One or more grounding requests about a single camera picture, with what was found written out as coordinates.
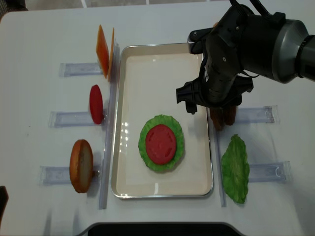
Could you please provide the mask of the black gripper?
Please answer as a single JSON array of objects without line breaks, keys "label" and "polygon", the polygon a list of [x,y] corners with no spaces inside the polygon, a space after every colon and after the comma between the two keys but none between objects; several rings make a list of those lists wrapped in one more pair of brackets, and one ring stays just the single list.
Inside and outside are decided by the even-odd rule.
[{"label": "black gripper", "polygon": [[176,101],[177,103],[184,101],[186,111],[195,114],[198,105],[214,109],[239,106],[242,103],[242,94],[251,92],[252,89],[252,78],[237,76],[225,99],[218,102],[219,93],[207,88],[205,79],[196,78],[176,89]]}]

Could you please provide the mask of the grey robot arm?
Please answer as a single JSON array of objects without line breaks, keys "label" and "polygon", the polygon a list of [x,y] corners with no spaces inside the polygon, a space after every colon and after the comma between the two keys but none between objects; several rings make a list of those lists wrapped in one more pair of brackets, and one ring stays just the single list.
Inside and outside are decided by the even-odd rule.
[{"label": "grey robot arm", "polygon": [[296,77],[315,78],[315,37],[303,22],[269,13],[258,0],[253,9],[233,0],[215,27],[188,37],[191,54],[202,54],[196,79],[176,89],[177,102],[190,114],[197,106],[222,109],[242,103],[263,76],[282,84]]}]

